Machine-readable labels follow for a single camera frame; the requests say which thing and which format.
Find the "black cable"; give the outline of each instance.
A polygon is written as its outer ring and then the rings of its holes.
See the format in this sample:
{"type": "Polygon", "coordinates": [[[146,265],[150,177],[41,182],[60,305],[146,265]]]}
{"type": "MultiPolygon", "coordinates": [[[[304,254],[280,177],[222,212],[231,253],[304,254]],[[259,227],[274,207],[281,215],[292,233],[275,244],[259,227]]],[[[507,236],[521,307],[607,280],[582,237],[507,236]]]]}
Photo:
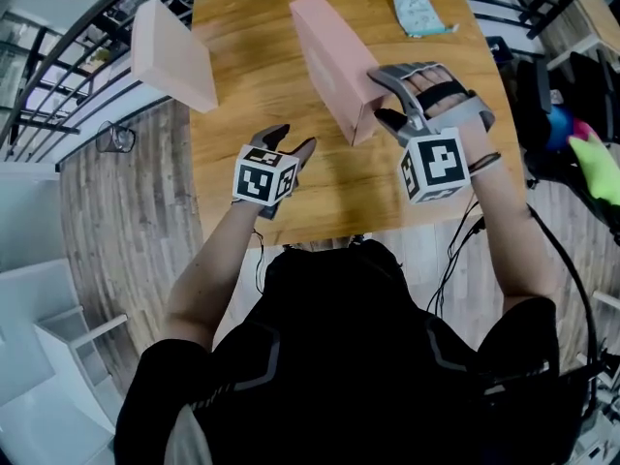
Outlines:
{"type": "Polygon", "coordinates": [[[473,164],[467,166],[467,170],[469,171],[470,176],[473,177],[477,173],[482,172],[482,170],[487,169],[493,164],[495,164],[501,158],[502,155],[498,151],[489,153],[487,155],[484,155],[481,159],[477,160],[473,164]]]}
{"type": "MultiPolygon", "coordinates": [[[[484,218],[480,217],[480,219],[476,222],[476,224],[474,224],[474,226],[472,226],[470,230],[467,231],[467,233],[465,234],[465,237],[461,241],[457,250],[456,251],[453,250],[454,243],[456,242],[456,239],[461,229],[463,228],[463,225],[465,224],[465,220],[467,216],[469,215],[469,213],[474,209],[476,204],[478,204],[478,202],[472,205],[472,207],[469,208],[465,212],[458,226],[458,229],[456,230],[456,233],[454,234],[454,237],[452,238],[449,244],[448,265],[446,266],[446,270],[444,271],[444,275],[442,277],[440,286],[438,287],[435,294],[431,297],[426,307],[426,310],[428,310],[433,300],[435,300],[435,315],[438,315],[438,314],[441,314],[441,316],[444,315],[444,301],[445,301],[444,288],[448,280],[451,278],[452,274],[454,273],[454,269],[456,268],[456,262],[458,261],[458,257],[460,255],[461,250],[463,249],[463,246],[465,245],[465,243],[469,240],[469,238],[472,235],[479,233],[482,229],[485,228],[484,218]]],[[[575,282],[575,285],[579,292],[579,297],[581,298],[581,301],[583,303],[583,308],[585,310],[585,320],[588,326],[588,365],[594,365],[598,363],[598,360],[599,360],[598,342],[597,342],[596,326],[594,324],[594,316],[592,314],[592,306],[590,305],[588,294],[586,293],[585,288],[583,287],[583,283],[581,281],[581,278],[579,277],[579,273],[577,272],[574,266],[574,263],[571,260],[571,257],[569,257],[569,254],[566,252],[562,244],[560,244],[560,242],[557,240],[555,235],[553,235],[553,233],[549,230],[549,228],[543,222],[543,220],[541,219],[537,211],[534,210],[534,208],[532,208],[529,204],[527,206],[530,210],[532,218],[538,223],[538,225],[541,227],[542,233],[551,242],[551,244],[553,245],[553,248],[555,248],[555,250],[558,252],[558,255],[560,255],[562,262],[564,262],[564,265],[568,269],[569,273],[571,274],[575,282]]],[[[583,416],[585,419],[589,418],[589,416],[592,415],[592,413],[594,412],[596,408],[596,390],[597,390],[596,377],[593,377],[592,380],[590,381],[590,402],[583,416]]]]}
{"type": "Polygon", "coordinates": [[[257,230],[252,230],[252,233],[257,236],[259,242],[261,243],[261,257],[259,258],[259,262],[256,264],[256,275],[254,277],[254,284],[256,286],[256,291],[258,291],[262,295],[264,288],[261,287],[261,264],[263,263],[264,258],[264,238],[263,235],[257,230]]]}
{"type": "Polygon", "coordinates": [[[477,205],[478,205],[478,202],[475,201],[471,206],[469,206],[465,210],[465,213],[463,214],[463,217],[461,218],[461,221],[458,224],[458,228],[456,229],[456,232],[454,233],[454,236],[452,237],[452,240],[448,245],[448,260],[449,260],[448,264],[446,265],[446,268],[444,269],[444,273],[442,275],[442,279],[440,280],[440,284],[437,288],[437,291],[435,292],[433,296],[431,296],[430,301],[426,305],[426,311],[428,311],[431,305],[433,304],[433,301],[435,301],[435,315],[438,315],[438,316],[444,315],[444,301],[446,299],[444,295],[444,287],[446,286],[448,280],[450,279],[450,277],[452,276],[454,272],[454,268],[456,267],[456,260],[458,260],[458,255],[460,254],[460,251],[463,248],[463,245],[465,244],[467,239],[471,237],[470,232],[472,230],[470,229],[468,231],[468,233],[466,234],[465,238],[461,242],[456,252],[454,252],[454,249],[453,249],[454,243],[456,242],[458,235],[463,229],[463,226],[465,225],[465,221],[467,220],[467,217],[469,217],[469,214],[472,213],[472,210],[474,210],[474,208],[476,208],[477,205]]]}
{"type": "MultiPolygon", "coordinates": [[[[594,324],[594,316],[592,315],[592,305],[590,305],[588,294],[586,293],[585,288],[583,287],[581,278],[579,277],[579,274],[576,268],[574,267],[574,263],[571,260],[571,257],[569,257],[569,254],[566,253],[566,250],[564,249],[564,247],[560,244],[557,238],[553,235],[553,232],[549,230],[549,228],[543,222],[543,219],[541,219],[537,211],[534,208],[532,208],[530,205],[527,205],[527,206],[530,209],[532,217],[534,217],[534,220],[538,222],[539,226],[541,227],[542,233],[547,237],[549,241],[551,241],[553,248],[555,248],[555,250],[558,252],[558,255],[560,255],[562,262],[564,262],[564,265],[569,270],[569,273],[571,274],[574,280],[574,283],[577,286],[577,290],[579,291],[579,296],[581,297],[581,301],[583,302],[583,308],[585,310],[585,321],[586,321],[586,324],[588,325],[588,364],[593,365],[594,363],[598,362],[599,354],[598,354],[596,326],[594,324]]],[[[597,378],[593,377],[592,381],[590,381],[590,403],[584,415],[585,419],[588,419],[596,408],[596,404],[597,404],[596,396],[597,396],[597,378]]]]}

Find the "pink cardboard box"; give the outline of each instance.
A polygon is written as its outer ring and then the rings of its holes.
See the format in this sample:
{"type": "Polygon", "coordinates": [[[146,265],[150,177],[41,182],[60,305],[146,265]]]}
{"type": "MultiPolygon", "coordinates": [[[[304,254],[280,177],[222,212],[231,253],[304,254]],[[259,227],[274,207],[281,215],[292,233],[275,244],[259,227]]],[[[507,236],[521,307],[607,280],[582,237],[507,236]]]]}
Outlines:
{"type": "Polygon", "coordinates": [[[349,143],[360,144],[388,94],[366,74],[379,63],[326,0],[295,0],[291,13],[314,87],[349,143]]]}
{"type": "Polygon", "coordinates": [[[136,12],[132,74],[199,112],[218,105],[208,48],[159,0],[136,12]]]}

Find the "white cube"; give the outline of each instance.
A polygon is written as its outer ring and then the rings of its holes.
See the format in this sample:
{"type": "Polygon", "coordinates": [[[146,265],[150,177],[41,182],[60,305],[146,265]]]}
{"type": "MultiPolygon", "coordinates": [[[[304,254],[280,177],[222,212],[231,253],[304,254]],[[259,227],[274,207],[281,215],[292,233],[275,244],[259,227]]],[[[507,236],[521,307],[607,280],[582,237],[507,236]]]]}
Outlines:
{"type": "Polygon", "coordinates": [[[429,202],[452,196],[471,180],[458,128],[440,135],[409,140],[400,159],[398,178],[410,203],[429,202]]]}
{"type": "Polygon", "coordinates": [[[232,194],[273,206],[293,190],[299,159],[244,144],[234,167],[232,194]]]}

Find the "forearm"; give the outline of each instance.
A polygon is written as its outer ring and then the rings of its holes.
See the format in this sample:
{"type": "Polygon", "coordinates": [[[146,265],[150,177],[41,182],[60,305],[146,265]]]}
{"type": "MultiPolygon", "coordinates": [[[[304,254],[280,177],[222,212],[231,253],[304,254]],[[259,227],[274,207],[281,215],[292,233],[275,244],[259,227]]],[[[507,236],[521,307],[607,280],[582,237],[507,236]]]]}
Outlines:
{"type": "MultiPolygon", "coordinates": [[[[468,164],[495,151],[476,122],[461,132],[468,164]]],[[[546,252],[544,234],[517,194],[504,163],[474,176],[472,185],[484,215],[495,276],[509,303],[510,298],[554,296],[556,271],[546,252]]]]}
{"type": "Polygon", "coordinates": [[[187,265],[170,292],[166,337],[189,337],[210,348],[233,296],[260,210],[260,205],[248,201],[233,204],[187,265]]]}

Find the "light blue pouch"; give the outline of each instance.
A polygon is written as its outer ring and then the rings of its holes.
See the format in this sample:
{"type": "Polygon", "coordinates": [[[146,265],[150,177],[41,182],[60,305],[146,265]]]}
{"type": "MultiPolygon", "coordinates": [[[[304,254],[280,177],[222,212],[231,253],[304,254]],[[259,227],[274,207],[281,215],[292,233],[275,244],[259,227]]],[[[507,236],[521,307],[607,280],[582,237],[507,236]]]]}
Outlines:
{"type": "Polygon", "coordinates": [[[439,19],[429,0],[394,0],[398,22],[412,38],[455,33],[458,24],[446,27],[439,19]]]}

